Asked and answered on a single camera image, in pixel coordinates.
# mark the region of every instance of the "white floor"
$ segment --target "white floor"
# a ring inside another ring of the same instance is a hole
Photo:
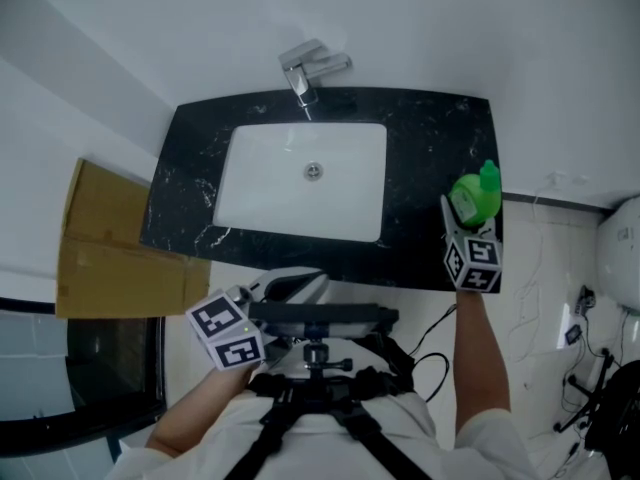
[[[596,274],[597,214],[506,202],[504,205],[504,273],[499,295],[485,297],[489,317],[507,363],[513,416],[531,459],[542,478],[552,476],[579,441],[572,429],[558,436],[554,422],[566,419],[560,405],[561,381],[578,355],[578,345],[563,346],[563,335],[574,323],[585,329],[584,320],[569,315],[580,287],[591,287],[597,305],[589,312],[591,347],[612,347],[620,359],[622,311],[599,289]],[[248,284],[260,271],[213,262],[211,290]],[[424,330],[453,303],[454,294],[334,282],[333,302],[377,302],[400,310],[394,337],[410,350]],[[445,320],[425,340],[420,355],[442,352],[453,355],[455,316]],[[169,404],[175,403],[211,368],[211,361],[183,317],[167,319],[166,373]],[[640,357],[636,347],[637,319],[625,325],[625,362]],[[589,353],[577,374],[585,382],[594,380],[599,363]],[[444,365],[438,359],[423,361],[414,374],[416,389],[428,397],[440,382]],[[572,401],[580,401],[567,390]],[[455,398],[450,374],[441,392],[429,403],[444,448],[454,441]],[[601,478],[604,461],[580,452],[566,478]]]

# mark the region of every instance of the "white water heater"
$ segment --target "white water heater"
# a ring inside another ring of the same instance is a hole
[[[600,224],[597,244],[600,287],[619,304],[640,311],[640,197]]]

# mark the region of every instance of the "white shirt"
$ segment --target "white shirt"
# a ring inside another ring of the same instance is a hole
[[[327,371],[326,375],[351,375],[373,366],[388,372],[379,356],[350,341],[328,339],[330,360],[352,358],[354,371]],[[270,373],[305,378],[299,344],[272,367]],[[234,398],[198,446],[172,459],[157,450],[124,452],[107,480],[214,480],[224,479],[258,438],[259,421],[270,409],[271,398],[245,391]],[[424,401],[415,393],[362,402],[382,426],[385,436],[433,480],[538,480],[520,437],[503,410],[478,414],[456,436],[455,449],[444,451],[435,439],[435,425]],[[388,480],[390,473],[341,427],[332,416],[302,416],[283,438],[280,451],[270,456],[258,480],[297,478],[326,480]]]

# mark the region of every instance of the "person's left arm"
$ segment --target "person's left arm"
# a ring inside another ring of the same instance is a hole
[[[231,399],[246,388],[255,366],[209,373],[160,418],[147,448],[175,458],[200,443]]]

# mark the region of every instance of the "white rectangular sink basin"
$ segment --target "white rectangular sink basin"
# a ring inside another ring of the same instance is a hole
[[[387,129],[371,123],[240,126],[213,223],[375,242],[382,227]]]

